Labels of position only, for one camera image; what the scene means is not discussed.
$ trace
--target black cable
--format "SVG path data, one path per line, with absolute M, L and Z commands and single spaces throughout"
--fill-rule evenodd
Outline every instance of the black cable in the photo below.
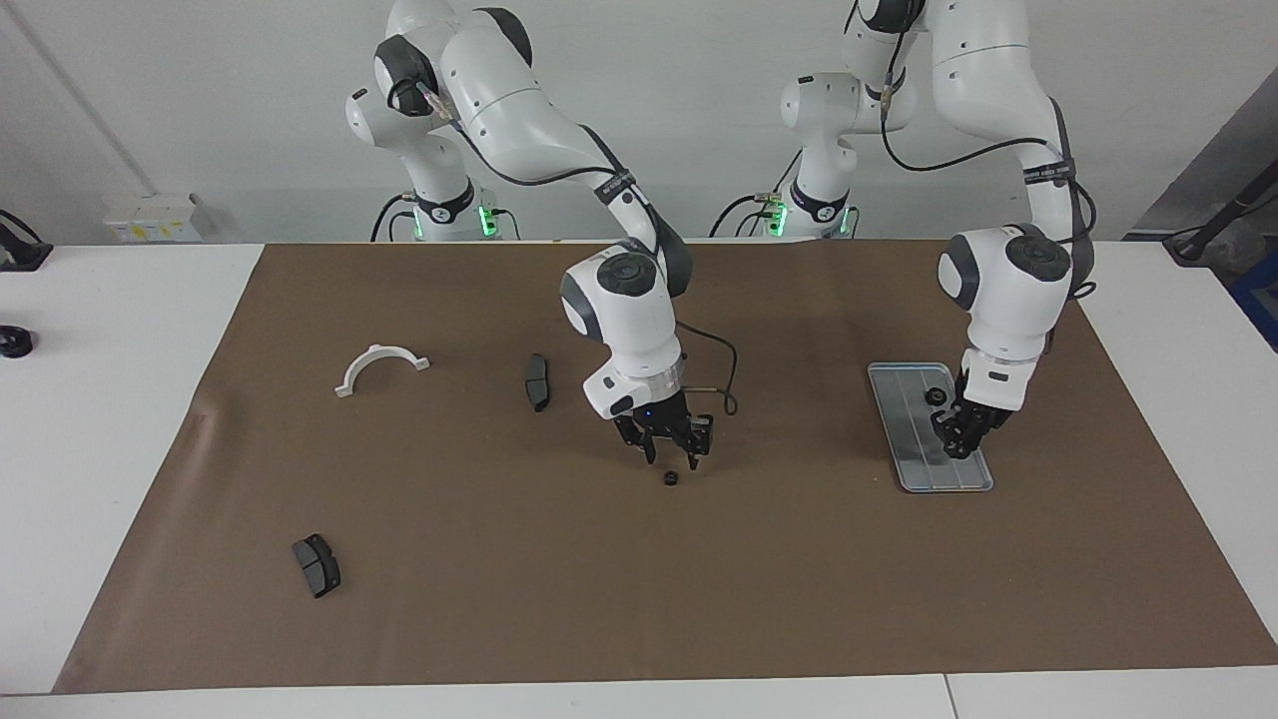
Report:
M 741 218 L 741 223 L 736 225 L 736 234 L 732 236 L 741 236 L 741 230 L 745 229 L 745 222 L 749 222 L 750 220 L 762 220 L 767 216 L 768 212 L 754 212 L 753 215 L 746 215 L 745 217 Z
M 790 176 L 790 172 L 795 169 L 795 165 L 799 163 L 800 157 L 803 157 L 803 147 L 800 147 L 799 151 L 795 152 L 795 156 L 790 160 L 790 163 L 786 165 L 786 171 L 781 172 L 781 179 L 777 180 L 777 184 L 772 185 L 773 194 L 781 192 L 781 185 L 786 183 L 786 178 Z M 755 220 L 754 223 L 750 225 L 750 236 L 754 236 L 754 232 L 758 230 L 759 230 L 759 221 Z
M 501 215 L 509 215 L 510 216 L 510 223 L 515 225 L 515 239 L 518 239 L 519 241 L 524 241 L 524 235 L 519 231 L 519 218 L 515 217 L 514 212 L 511 212 L 510 209 L 497 208 L 497 209 L 493 209 L 492 213 L 497 215 L 498 217 Z
M 1247 215 L 1255 215 L 1256 212 L 1259 212 L 1259 211 L 1264 209 L 1265 207 L 1268 207 L 1269 203 L 1273 202 L 1274 199 L 1278 199 L 1278 192 L 1275 192 L 1273 197 L 1270 197 L 1269 199 L 1265 199 L 1260 204 L 1252 204 L 1251 207 L 1247 208 L 1246 212 L 1243 212 L 1243 213 L 1241 213 L 1238 216 L 1240 217 L 1246 217 Z
M 382 222 L 386 221 L 386 215 L 396 202 L 408 202 L 404 199 L 403 192 L 387 199 L 386 204 L 382 204 L 382 211 L 377 213 L 377 221 L 373 222 L 373 234 L 368 235 L 368 241 L 377 241 L 377 232 L 382 231 Z
M 479 160 L 483 161 L 484 166 L 488 167 L 488 170 L 491 170 L 492 174 L 495 174 L 498 178 L 509 181 L 510 184 L 515 184 L 515 185 L 519 185 L 519 186 L 542 186 L 544 184 L 551 184 L 551 183 L 556 183 L 556 181 L 565 180 L 565 179 L 569 179 L 569 178 L 575 178 L 578 175 L 588 175 L 590 172 L 603 172 L 603 174 L 611 175 L 611 176 L 620 176 L 620 174 L 621 174 L 617 170 L 613 170 L 613 169 L 610 169 L 610 167 L 579 167 L 576 170 L 569 170 L 566 172 L 560 172 L 557 175 L 551 175 L 548 178 L 542 178 L 542 179 L 537 179 L 537 180 L 521 180 L 521 179 L 512 178 L 512 176 L 502 172 L 497 167 L 493 167 L 492 163 L 488 162 L 488 158 L 483 156 L 483 152 L 479 151 L 479 147 L 474 143 L 474 140 L 470 139 L 470 135 L 466 134 L 465 130 L 461 129 L 461 124 L 460 123 L 454 121 L 452 123 L 452 129 L 458 130 L 458 134 L 460 134 L 461 138 L 466 140 L 466 144 L 470 146 L 470 149 L 475 155 L 479 156 Z
M 1265 207 L 1268 207 L 1269 203 L 1272 203 L 1274 199 L 1278 199 L 1278 192 L 1275 192 L 1273 197 L 1270 197 L 1269 199 L 1265 199 L 1260 204 L 1252 204 L 1251 207 L 1249 207 L 1247 211 L 1245 211 L 1243 213 L 1238 215 L 1238 218 L 1241 220 L 1242 217 L 1246 217 L 1247 215 L 1255 215 L 1256 212 L 1259 212 L 1259 211 L 1264 209 Z M 1182 234 L 1190 234 L 1191 231 L 1199 231 L 1200 229 L 1203 229 L 1205 226 L 1206 225 L 1195 225 L 1192 227 L 1185 227 L 1182 230 L 1176 230 L 1172 234 L 1163 236 L 1163 241 L 1167 241 L 1168 239 L 1176 239 L 1177 236 L 1181 236 Z
M 1091 193 L 1088 192 L 1088 188 L 1082 186 L 1082 184 L 1074 178 L 1070 178 L 1070 186 L 1072 186 L 1075 192 L 1079 193 L 1079 197 L 1081 197 L 1082 201 L 1088 203 L 1089 218 L 1086 226 L 1082 227 L 1082 231 L 1068 239 L 1058 239 L 1057 244 L 1074 244 L 1080 239 L 1090 239 L 1091 230 L 1097 229 L 1097 220 L 1099 218 L 1099 213 L 1097 211 L 1097 201 L 1091 198 Z
M 849 232 L 847 239 L 856 239 L 856 227 L 861 226 L 861 208 L 860 207 L 850 207 L 847 211 L 849 212 L 856 212 L 856 221 L 852 222 L 852 231 Z
M 689 324 L 688 322 L 677 322 L 677 324 L 680 326 L 680 328 L 688 329 L 694 335 L 703 336 L 711 341 L 717 341 L 722 344 L 723 346 L 728 347 L 728 350 L 732 352 L 732 369 L 731 372 L 728 372 L 727 384 L 723 387 L 723 390 L 714 388 L 712 392 L 723 396 L 723 414 L 727 415 L 728 418 L 735 418 L 736 414 L 741 410 L 741 404 L 737 402 L 736 396 L 732 395 L 732 383 L 736 382 L 736 363 L 739 358 L 736 345 L 718 335 L 711 333 L 705 329 L 699 329 Z
M 897 38 L 896 38 L 896 50 L 892 51 L 892 61 L 888 63 L 888 65 L 887 65 L 887 79 L 883 83 L 883 91 L 884 92 L 887 92 L 888 88 L 892 87 L 893 78 L 896 77 L 896 61 L 897 61 L 897 59 L 901 55 L 901 46 L 905 45 L 905 36 L 907 33 L 909 33 L 909 31 L 902 31 L 901 34 L 897 36 Z M 892 157 L 893 162 L 896 162 L 897 165 L 900 165 L 901 167 L 904 167 L 906 170 L 910 170 L 911 172 L 932 172 L 932 171 L 935 171 L 935 170 L 944 170 L 946 167 L 952 167 L 955 165 L 961 165 L 961 163 L 969 161 L 969 160 L 975 160 L 976 157 L 980 157 L 982 155 L 988 155 L 990 152 L 994 152 L 994 151 L 998 151 L 998 149 L 1003 149 L 1005 147 L 1012 147 L 1012 146 L 1016 146 L 1016 144 L 1043 144 L 1045 147 L 1051 147 L 1051 143 L 1048 140 L 1040 138 L 1040 137 L 1021 137 L 1021 138 L 1017 138 L 1017 139 L 1006 139 L 1006 140 L 999 142 L 997 144 L 990 144 L 989 147 L 985 147 L 983 149 L 978 149 L 975 152 L 969 152 L 967 155 L 964 155 L 962 157 L 956 157 L 953 160 L 950 160 L 948 162 L 941 162 L 938 165 L 911 165 L 911 163 L 906 162 L 905 160 L 901 160 L 896 155 L 896 151 L 892 149 L 892 142 L 887 137 L 887 114 L 888 114 L 888 111 L 887 111 L 886 106 L 882 106 L 882 107 L 883 109 L 879 111 L 879 135 L 883 138 L 883 148 L 887 149 L 887 153 L 888 153 L 889 157 Z
M 387 234 L 391 238 L 391 241 L 395 241 L 395 220 L 399 220 L 399 218 L 403 218 L 403 217 L 408 217 L 408 218 L 413 220 L 414 223 L 417 223 L 417 215 L 414 215 L 413 212 L 405 211 L 405 212 L 396 213 L 394 217 L 391 217 L 391 223 L 387 226 L 387 230 L 386 230 Z
M 18 217 L 17 215 L 14 215 L 13 212 L 9 212 L 8 209 L 0 209 L 0 217 L 4 217 L 6 220 L 9 220 L 10 222 L 14 223 L 14 226 L 17 226 L 22 231 L 29 234 L 31 238 L 36 240 L 36 244 L 43 244 L 45 243 L 42 239 L 40 239 L 40 235 L 36 234 L 36 230 L 31 229 L 31 225 L 28 225 L 27 222 L 22 221 L 22 218 Z
M 849 28 L 852 27 L 852 18 L 856 17 L 856 6 L 861 4 L 861 0 L 852 3 L 852 9 L 847 11 L 847 22 L 843 23 L 843 34 L 847 34 Z
M 732 209 L 736 209 L 737 207 L 745 204 L 746 202 L 754 202 L 754 195 L 745 194 L 734 199 L 731 204 L 728 204 L 722 212 L 720 212 L 718 218 L 714 220 L 713 225 L 711 225 L 711 234 L 705 236 L 714 236 L 718 232 L 720 225 L 722 225 L 723 220 L 726 220 L 727 216 L 732 213 Z

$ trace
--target metal tray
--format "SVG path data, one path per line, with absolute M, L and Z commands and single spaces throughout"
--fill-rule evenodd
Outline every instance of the metal tray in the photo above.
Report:
M 994 479 L 985 456 L 976 451 L 962 461 L 946 455 L 941 439 L 932 432 L 932 415 L 941 410 L 925 400 L 938 387 L 955 396 L 953 375 L 939 364 L 870 365 L 870 387 L 883 418 L 883 429 L 892 448 L 901 487 L 915 494 L 989 492 Z

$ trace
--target white wall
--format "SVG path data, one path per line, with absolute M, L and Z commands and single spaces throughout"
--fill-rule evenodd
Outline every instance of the white wall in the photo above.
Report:
M 346 93 L 372 79 L 390 4 L 0 0 L 0 10 L 29 26 L 146 179 L 201 195 L 221 239 L 293 241 L 367 236 L 381 201 L 405 184 L 397 162 L 355 140 L 343 116 Z M 608 139 L 680 231 L 700 235 L 728 199 L 769 188 L 796 148 L 780 124 L 780 91 L 801 73 L 840 68 L 849 3 L 506 5 L 528 26 L 556 103 Z M 1105 238 L 1135 225 L 1278 65 L 1273 0 L 1029 6 L 1035 68 L 1065 107 Z M 0 31 L 14 32 L 5 23 L 0 13 Z M 928 50 L 921 42 L 911 55 L 912 77 L 928 77 Z M 31 52 L 14 63 L 0 50 L 0 126 L 43 165 L 36 175 L 82 199 L 87 188 L 137 183 L 109 143 L 60 126 L 66 117 L 41 97 L 51 75 L 29 77 L 40 64 Z M 930 102 L 920 115 L 896 140 L 907 158 L 948 158 L 979 144 L 944 126 Z M 865 236 L 946 236 L 1026 217 L 1010 156 L 920 176 L 895 169 L 873 137 L 856 146 L 854 201 L 865 208 Z M 51 217 L 17 190 L 26 172 L 15 176 L 13 161 L 0 156 L 0 203 Z M 527 236 L 616 231 L 579 185 L 516 189 L 473 165 Z M 86 217 L 58 220 L 55 239 L 100 236 Z

